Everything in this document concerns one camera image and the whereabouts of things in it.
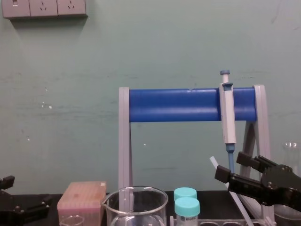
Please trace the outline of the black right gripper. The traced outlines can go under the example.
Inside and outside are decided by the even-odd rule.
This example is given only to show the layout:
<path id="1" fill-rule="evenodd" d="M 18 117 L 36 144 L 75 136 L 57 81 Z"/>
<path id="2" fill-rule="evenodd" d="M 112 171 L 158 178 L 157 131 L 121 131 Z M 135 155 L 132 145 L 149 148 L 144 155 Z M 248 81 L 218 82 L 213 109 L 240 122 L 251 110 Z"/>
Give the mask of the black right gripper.
<path id="1" fill-rule="evenodd" d="M 228 191 L 261 201 L 266 206 L 279 204 L 301 209 L 301 178 L 293 173 L 291 167 L 278 165 L 261 155 L 253 158 L 244 152 L 238 153 L 237 163 L 260 172 L 261 182 L 218 165 L 214 178 L 227 184 Z"/>

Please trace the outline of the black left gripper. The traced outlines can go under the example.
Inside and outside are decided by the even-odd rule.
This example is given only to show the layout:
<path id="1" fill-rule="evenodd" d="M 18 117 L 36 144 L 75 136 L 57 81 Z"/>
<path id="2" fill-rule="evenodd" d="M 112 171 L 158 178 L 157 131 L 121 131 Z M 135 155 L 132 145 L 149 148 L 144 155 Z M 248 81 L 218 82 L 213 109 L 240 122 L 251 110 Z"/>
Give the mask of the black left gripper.
<path id="1" fill-rule="evenodd" d="M 34 200 L 20 201 L 14 204 L 14 197 L 5 192 L 13 187 L 15 177 L 8 176 L 0 180 L 0 224 L 3 226 L 23 226 L 46 218 L 53 201 L 51 195 L 42 195 Z"/>

